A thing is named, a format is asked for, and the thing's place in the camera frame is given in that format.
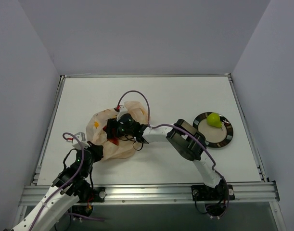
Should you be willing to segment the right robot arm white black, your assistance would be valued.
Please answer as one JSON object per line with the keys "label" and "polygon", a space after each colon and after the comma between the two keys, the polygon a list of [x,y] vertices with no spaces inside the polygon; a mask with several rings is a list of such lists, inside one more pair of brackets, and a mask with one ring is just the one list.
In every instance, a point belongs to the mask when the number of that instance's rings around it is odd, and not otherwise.
{"label": "right robot arm white black", "polygon": [[148,126],[134,120],[126,113],[117,118],[108,119],[104,129],[108,139],[133,137],[136,142],[149,144],[168,142],[186,160],[193,162],[203,179],[206,192],[211,198],[219,198],[227,182],[216,170],[216,162],[207,150],[205,136],[183,119],[175,124]]}

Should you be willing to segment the red fake lychee bunch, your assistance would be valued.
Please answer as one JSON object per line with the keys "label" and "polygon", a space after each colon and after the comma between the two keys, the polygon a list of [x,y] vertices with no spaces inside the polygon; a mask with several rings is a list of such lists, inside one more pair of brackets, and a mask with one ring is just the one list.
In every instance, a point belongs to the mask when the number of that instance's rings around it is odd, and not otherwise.
{"label": "red fake lychee bunch", "polygon": [[112,144],[118,146],[119,145],[119,139],[116,138],[114,135],[111,135],[111,131],[110,129],[107,128],[107,126],[105,126],[103,128],[103,131],[106,133],[106,139],[111,142]]}

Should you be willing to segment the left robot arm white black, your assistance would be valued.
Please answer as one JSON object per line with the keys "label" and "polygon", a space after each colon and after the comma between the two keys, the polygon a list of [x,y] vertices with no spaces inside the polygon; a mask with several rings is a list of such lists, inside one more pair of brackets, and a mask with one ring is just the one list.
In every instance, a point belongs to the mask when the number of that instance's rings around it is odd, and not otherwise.
{"label": "left robot arm white black", "polygon": [[32,211],[12,231],[49,231],[76,203],[86,203],[74,217],[89,218],[93,202],[104,202],[105,188],[87,182],[93,164],[103,158],[103,147],[89,144],[83,151],[75,149],[76,159],[70,166],[65,162],[63,171]]}

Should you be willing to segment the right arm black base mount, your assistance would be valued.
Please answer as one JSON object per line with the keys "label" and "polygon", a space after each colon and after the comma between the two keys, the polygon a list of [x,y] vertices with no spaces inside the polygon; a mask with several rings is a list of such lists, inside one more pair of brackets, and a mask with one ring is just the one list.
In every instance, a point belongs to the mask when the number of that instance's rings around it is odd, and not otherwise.
{"label": "right arm black base mount", "polygon": [[235,194],[233,186],[228,184],[218,185],[216,188],[208,187],[204,184],[201,185],[192,185],[192,199],[195,201],[220,201],[226,200],[227,197],[227,189],[229,192],[229,199],[235,200]]}

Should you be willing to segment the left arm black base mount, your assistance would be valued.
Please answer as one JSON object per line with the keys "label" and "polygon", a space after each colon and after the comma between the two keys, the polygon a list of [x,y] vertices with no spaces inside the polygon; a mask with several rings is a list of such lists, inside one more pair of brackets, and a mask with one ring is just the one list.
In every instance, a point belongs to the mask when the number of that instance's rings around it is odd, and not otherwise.
{"label": "left arm black base mount", "polygon": [[84,189],[82,193],[82,199],[80,200],[82,203],[103,203],[106,197],[105,187],[87,187]]}

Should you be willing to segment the green fake pear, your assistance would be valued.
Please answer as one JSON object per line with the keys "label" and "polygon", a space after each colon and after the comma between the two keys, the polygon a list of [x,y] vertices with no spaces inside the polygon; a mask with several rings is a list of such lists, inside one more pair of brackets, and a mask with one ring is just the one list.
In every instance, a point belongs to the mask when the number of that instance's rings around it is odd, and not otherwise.
{"label": "green fake pear", "polygon": [[207,118],[207,124],[211,127],[221,128],[221,120],[218,113],[210,113]]}

